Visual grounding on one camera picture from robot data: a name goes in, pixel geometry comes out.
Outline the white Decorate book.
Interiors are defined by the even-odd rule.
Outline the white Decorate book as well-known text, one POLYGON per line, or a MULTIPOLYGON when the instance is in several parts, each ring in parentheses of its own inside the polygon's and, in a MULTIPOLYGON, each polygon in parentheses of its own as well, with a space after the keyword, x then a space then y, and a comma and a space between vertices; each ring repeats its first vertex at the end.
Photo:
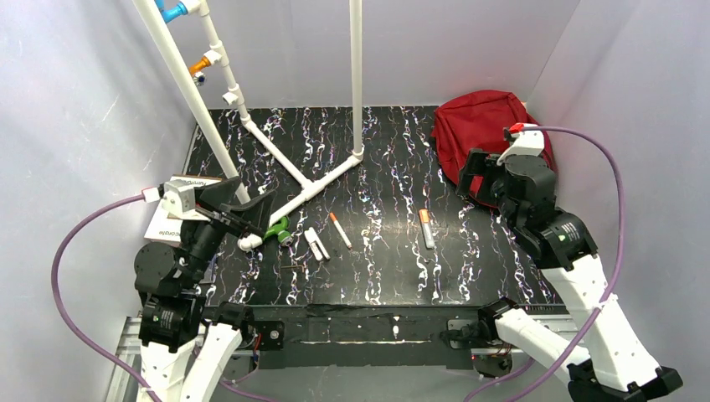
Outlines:
MULTIPOLYGON (((182 180, 189 183, 192 187, 202 187, 221 181, 220 178, 190 175, 172 175, 171 180, 182 180)), ((162 208, 162 203, 159 202, 144 233, 144 239, 147 241, 162 242, 170 246, 177 247, 180 244, 181 227, 182 220, 169 214, 162 208)))

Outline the red student backpack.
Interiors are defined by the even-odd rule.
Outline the red student backpack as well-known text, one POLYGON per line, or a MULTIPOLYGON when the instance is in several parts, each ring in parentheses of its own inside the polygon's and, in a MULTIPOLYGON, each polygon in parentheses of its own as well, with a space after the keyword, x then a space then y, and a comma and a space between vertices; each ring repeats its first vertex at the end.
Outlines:
POLYGON ((435 110, 430 140, 444 175, 454 184, 472 148, 500 154, 509 147, 503 129, 516 123, 537 124, 522 102, 501 90, 478 90, 435 110))

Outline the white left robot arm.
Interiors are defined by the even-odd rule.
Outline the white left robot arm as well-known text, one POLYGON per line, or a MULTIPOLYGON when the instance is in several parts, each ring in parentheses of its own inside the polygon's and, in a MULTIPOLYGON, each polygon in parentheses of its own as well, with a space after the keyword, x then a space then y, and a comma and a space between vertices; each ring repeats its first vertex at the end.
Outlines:
POLYGON ((236 204, 241 184, 239 178, 200 187, 172 180, 143 192, 146 202, 156 202, 182 225, 177 246, 151 242, 134 260, 135 288, 143 299, 139 339, 146 384, 140 401, 151 395, 210 400, 238 346, 255 339, 251 307, 224 302, 205 319, 206 297, 195 292, 226 235, 264 235, 270 227, 274 192, 236 204))

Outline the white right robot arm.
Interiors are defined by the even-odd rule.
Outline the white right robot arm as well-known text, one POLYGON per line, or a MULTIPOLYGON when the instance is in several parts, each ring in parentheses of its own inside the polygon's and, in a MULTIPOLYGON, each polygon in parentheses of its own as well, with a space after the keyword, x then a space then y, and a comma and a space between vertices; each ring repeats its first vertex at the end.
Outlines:
POLYGON ((583 221, 557 206, 557 177, 545 160, 472 149, 458 191, 475 178, 561 297, 578 337, 559 336, 506 297, 479 310, 471 336, 520 348, 564 382, 574 401, 650 401, 680 389, 681 375, 648 353, 610 292, 583 221))

